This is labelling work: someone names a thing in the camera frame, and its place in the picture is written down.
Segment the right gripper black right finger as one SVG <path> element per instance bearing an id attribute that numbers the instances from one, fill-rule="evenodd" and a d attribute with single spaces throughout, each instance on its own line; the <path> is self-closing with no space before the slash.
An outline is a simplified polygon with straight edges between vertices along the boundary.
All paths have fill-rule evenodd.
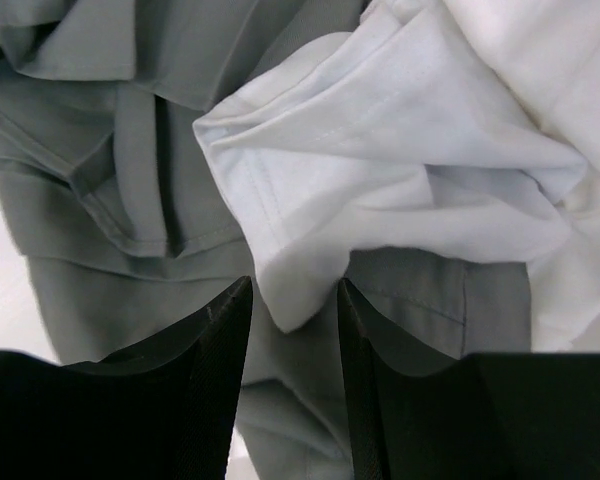
<path id="1" fill-rule="evenodd" d="M 358 479 L 600 479 L 600 353 L 453 359 L 337 294 Z"/>

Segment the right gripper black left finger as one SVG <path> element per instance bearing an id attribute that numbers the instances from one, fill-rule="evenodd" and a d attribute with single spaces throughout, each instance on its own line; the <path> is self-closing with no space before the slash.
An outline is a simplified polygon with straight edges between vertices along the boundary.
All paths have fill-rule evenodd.
<path id="1" fill-rule="evenodd" d="M 251 325 L 243 277 L 98 362 L 0 350 L 0 479 L 221 479 Z"/>

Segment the white skirt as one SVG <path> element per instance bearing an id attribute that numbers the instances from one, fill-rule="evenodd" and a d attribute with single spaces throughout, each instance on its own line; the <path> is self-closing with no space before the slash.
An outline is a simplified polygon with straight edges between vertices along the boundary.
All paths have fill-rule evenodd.
<path id="1" fill-rule="evenodd" d="M 283 331 L 386 246 L 526 263 L 537 351 L 600 318 L 600 1 L 374 1 L 193 131 Z"/>

